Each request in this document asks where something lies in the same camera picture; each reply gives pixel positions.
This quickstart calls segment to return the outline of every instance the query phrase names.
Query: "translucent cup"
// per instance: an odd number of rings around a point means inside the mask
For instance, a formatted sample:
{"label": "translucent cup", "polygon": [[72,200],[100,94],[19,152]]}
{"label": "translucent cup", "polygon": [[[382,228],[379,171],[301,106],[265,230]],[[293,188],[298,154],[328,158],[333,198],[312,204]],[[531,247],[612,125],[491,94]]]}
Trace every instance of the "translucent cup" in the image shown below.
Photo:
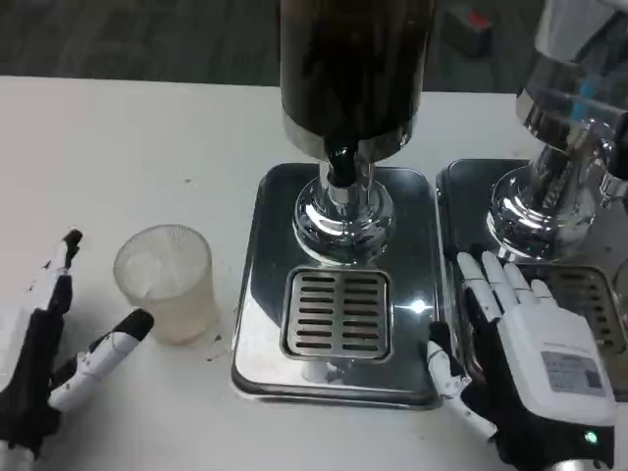
{"label": "translucent cup", "polygon": [[211,250],[193,229],[165,225],[134,235],[116,256],[114,277],[131,305],[153,315],[158,341],[186,343],[218,327]]}

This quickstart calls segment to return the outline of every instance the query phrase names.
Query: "white table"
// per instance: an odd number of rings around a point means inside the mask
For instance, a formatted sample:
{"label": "white table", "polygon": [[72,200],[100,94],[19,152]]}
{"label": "white table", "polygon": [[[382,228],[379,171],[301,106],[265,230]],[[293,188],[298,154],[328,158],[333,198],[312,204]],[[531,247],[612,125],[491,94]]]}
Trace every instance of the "white table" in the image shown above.
{"label": "white table", "polygon": [[[410,144],[385,164],[432,182],[459,158],[525,158],[538,143],[512,95],[425,93]],[[105,470],[507,469],[450,413],[262,404],[230,385],[229,346],[259,180],[309,161],[284,136],[276,88],[0,78],[0,299],[15,301],[68,227],[85,233],[66,350],[127,311],[112,264],[161,223],[213,249],[219,344],[147,341],[50,441],[42,468]],[[628,468],[628,411],[617,465]]]}

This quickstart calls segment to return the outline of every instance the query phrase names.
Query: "dark liquid container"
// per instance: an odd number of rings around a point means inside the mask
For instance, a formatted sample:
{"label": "dark liquid container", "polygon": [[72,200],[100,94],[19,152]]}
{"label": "dark liquid container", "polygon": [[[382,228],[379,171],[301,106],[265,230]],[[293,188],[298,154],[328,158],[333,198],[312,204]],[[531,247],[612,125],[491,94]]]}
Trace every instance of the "dark liquid container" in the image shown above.
{"label": "dark liquid container", "polygon": [[284,109],[325,139],[368,139],[416,113],[433,0],[280,0]]}

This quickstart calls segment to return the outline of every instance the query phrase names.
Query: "floor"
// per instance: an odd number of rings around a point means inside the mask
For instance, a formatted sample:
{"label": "floor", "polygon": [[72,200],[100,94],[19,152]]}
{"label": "floor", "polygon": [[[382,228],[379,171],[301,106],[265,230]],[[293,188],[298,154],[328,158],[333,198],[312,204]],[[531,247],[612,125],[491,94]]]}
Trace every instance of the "floor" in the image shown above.
{"label": "floor", "polygon": [[[516,91],[543,0],[466,0],[495,23],[490,54],[441,39],[441,0],[424,86]],[[276,0],[0,0],[0,74],[279,84]]]}

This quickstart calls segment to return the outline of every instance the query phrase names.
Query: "metal plate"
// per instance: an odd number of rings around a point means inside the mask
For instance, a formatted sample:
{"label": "metal plate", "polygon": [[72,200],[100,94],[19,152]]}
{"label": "metal plate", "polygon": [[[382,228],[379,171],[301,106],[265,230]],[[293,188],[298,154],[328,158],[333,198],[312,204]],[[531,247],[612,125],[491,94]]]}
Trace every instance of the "metal plate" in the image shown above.
{"label": "metal plate", "polygon": [[290,353],[309,357],[382,359],[390,349],[388,281],[378,272],[294,273],[284,328]]}
{"label": "metal plate", "polygon": [[[386,187],[395,207],[392,238],[381,255],[340,267],[310,257],[294,236],[294,203],[318,174],[318,165],[283,164],[260,184],[237,312],[235,386],[259,400],[437,405],[425,364],[429,324],[441,305],[438,224],[430,185],[412,170],[378,167],[375,179]],[[390,319],[385,355],[378,351],[378,358],[328,357],[292,351],[286,331],[291,296],[287,286],[304,268],[386,278]]]}
{"label": "metal plate", "polygon": [[602,356],[619,355],[626,350],[626,339],[604,274],[590,267],[519,265],[528,280],[539,279],[548,285],[560,307],[587,319]]}
{"label": "metal plate", "polygon": [[[462,250],[479,255],[482,250],[499,249],[486,224],[491,192],[501,176],[527,163],[523,160],[459,160],[443,170],[437,178],[446,293],[448,311],[452,314],[451,321],[454,325],[456,350],[467,370],[480,381],[483,380],[482,369],[473,352],[473,328],[464,305],[466,297],[461,289],[455,254]],[[599,199],[596,185],[600,176],[593,171],[590,177],[592,194]],[[620,401],[628,400],[628,349],[625,348],[624,328],[626,313],[618,310],[609,280],[628,258],[626,234],[628,217],[622,204],[612,205],[607,210],[598,207],[595,222],[577,256],[561,261],[560,264],[536,263],[530,259],[513,257],[519,266],[540,265],[541,270],[542,266],[550,265],[552,269],[560,269],[555,275],[550,275],[552,293],[560,305],[589,320],[598,340],[615,398]],[[558,274],[568,273],[561,270],[592,270],[588,273],[596,281],[590,286],[595,285],[596,292],[579,292],[585,285],[577,280],[556,278]]]}

